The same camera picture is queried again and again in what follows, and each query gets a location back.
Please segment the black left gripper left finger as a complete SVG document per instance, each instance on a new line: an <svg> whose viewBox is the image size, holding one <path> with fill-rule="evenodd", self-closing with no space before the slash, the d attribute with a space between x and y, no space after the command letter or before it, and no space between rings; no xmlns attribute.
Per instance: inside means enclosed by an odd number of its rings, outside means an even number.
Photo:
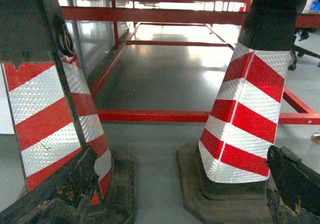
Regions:
<svg viewBox="0 0 320 224"><path fill-rule="evenodd" d="M2 224L84 224L98 186L92 147L81 150L0 213Z"/></svg>

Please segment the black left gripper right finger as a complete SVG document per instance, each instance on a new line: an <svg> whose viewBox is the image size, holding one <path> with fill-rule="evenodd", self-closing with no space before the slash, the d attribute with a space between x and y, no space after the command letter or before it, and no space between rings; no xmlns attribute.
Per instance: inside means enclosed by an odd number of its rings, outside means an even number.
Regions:
<svg viewBox="0 0 320 224"><path fill-rule="evenodd" d="M273 182L267 186L267 206L274 224L320 222L320 174L302 163L287 147L270 146L267 166Z"/></svg>

